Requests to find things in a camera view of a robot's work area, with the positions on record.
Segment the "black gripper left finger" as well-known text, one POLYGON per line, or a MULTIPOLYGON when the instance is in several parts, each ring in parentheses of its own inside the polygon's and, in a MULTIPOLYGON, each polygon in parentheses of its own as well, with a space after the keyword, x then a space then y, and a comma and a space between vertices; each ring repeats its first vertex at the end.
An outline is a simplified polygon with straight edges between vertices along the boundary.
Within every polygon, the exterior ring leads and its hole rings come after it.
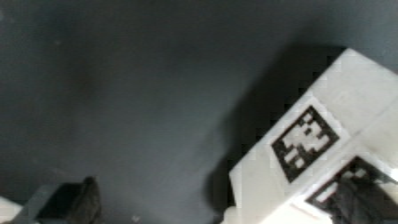
POLYGON ((96 178, 42 185, 8 224, 103 224, 101 193, 96 178))

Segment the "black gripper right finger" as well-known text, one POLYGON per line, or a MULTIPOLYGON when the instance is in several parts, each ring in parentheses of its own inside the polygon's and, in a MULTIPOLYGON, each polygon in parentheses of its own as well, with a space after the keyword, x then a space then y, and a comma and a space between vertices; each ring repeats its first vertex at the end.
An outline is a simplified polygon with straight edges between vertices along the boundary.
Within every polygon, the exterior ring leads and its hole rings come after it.
POLYGON ((398 224, 398 203, 373 183, 344 179, 330 201, 334 224, 398 224))

